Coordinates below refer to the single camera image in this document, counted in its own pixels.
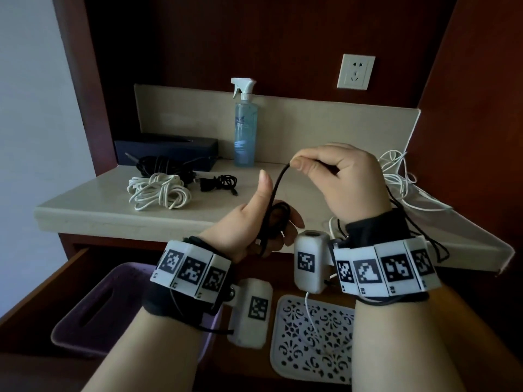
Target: person's left arm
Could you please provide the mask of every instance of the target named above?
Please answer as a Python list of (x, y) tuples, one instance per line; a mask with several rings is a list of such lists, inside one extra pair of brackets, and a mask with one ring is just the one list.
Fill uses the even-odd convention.
[[(219, 252), (240, 262), (248, 254), (258, 254), (254, 243), (262, 226), (272, 193), (272, 181), (260, 171), (258, 190), (248, 204), (238, 206), (199, 237)], [(304, 228), (303, 219), (291, 209), (284, 233), (269, 240), (263, 256), (291, 245), (296, 227)], [(149, 314), (141, 308), (118, 340), (84, 392), (138, 392), (144, 390), (192, 390), (198, 365), (202, 332), (169, 317)]]

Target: person's right hand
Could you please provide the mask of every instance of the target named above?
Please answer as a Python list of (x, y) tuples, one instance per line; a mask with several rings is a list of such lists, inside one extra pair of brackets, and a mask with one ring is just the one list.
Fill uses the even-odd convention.
[[(339, 172), (332, 174), (318, 161), (337, 166)], [(345, 223), (375, 217), (392, 208), (378, 160), (350, 144), (304, 148), (292, 157), (290, 165), (309, 176), (330, 210)]]

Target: person's right arm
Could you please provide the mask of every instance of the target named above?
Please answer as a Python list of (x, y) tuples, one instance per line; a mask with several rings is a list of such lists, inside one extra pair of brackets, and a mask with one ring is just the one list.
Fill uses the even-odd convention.
[[(339, 172), (335, 176), (317, 161), (335, 165)], [(328, 144), (299, 151), (290, 164), (309, 176), (344, 223), (391, 210), (381, 168), (365, 151), (349, 144)], [(383, 307), (356, 303), (352, 388), (355, 392), (465, 391), (427, 302)]]

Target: blue liquid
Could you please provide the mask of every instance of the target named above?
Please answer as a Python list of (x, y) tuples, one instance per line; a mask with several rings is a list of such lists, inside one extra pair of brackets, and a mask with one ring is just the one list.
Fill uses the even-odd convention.
[(240, 167), (254, 165), (258, 106), (248, 100), (236, 104), (234, 132), (234, 164)]

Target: beige backsplash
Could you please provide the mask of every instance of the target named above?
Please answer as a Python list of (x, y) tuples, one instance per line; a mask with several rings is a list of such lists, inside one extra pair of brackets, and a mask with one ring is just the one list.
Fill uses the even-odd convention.
[[(233, 158), (237, 100), (232, 92), (136, 85), (135, 93), (142, 132), (217, 138), (220, 155)], [(419, 114), (417, 109), (271, 96), (253, 101), (260, 106), (256, 160), (281, 164), (301, 148), (327, 142), (350, 143), (376, 156), (404, 150)]]

